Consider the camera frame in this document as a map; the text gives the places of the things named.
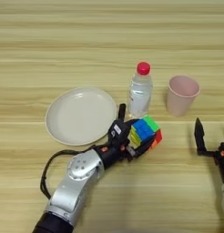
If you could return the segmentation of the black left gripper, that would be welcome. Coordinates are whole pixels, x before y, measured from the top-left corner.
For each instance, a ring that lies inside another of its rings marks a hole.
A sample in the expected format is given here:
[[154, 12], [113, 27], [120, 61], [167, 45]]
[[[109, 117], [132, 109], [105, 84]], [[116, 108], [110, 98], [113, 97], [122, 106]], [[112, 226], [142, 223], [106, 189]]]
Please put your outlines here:
[[[130, 119], [125, 122], [125, 127], [131, 127], [138, 121], [138, 118]], [[108, 169], [113, 166], [118, 161], [127, 159], [131, 161], [135, 153], [135, 157], [140, 157], [145, 154], [152, 146], [154, 138], [143, 142], [139, 147], [135, 148], [135, 151], [129, 146], [130, 140], [125, 138], [121, 141], [116, 141], [115, 139], [107, 141], [103, 145], [96, 146], [96, 152], [98, 153], [100, 159], [102, 160], [104, 169]]]

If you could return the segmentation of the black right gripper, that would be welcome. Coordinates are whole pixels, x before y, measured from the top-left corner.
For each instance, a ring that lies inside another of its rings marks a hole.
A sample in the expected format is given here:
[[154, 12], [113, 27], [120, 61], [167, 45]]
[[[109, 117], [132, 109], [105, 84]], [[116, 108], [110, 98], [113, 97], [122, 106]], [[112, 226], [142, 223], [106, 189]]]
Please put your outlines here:
[[220, 144], [217, 151], [208, 151], [204, 142], [204, 129], [199, 118], [197, 118], [195, 122], [194, 136], [198, 154], [200, 156], [214, 158], [215, 164], [219, 167], [222, 183], [224, 184], [224, 142]]

